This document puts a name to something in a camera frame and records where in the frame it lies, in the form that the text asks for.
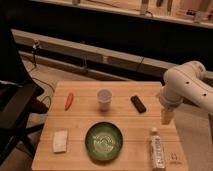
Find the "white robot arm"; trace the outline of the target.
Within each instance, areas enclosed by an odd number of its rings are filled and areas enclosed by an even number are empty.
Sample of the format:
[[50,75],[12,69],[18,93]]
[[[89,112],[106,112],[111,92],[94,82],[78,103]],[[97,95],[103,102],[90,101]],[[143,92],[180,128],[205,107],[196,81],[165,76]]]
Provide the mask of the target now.
[[165,85],[159,93],[163,106],[161,123],[168,125],[174,117],[174,109],[186,98],[213,117],[213,87],[203,82],[205,66],[190,61],[168,69],[163,76]]

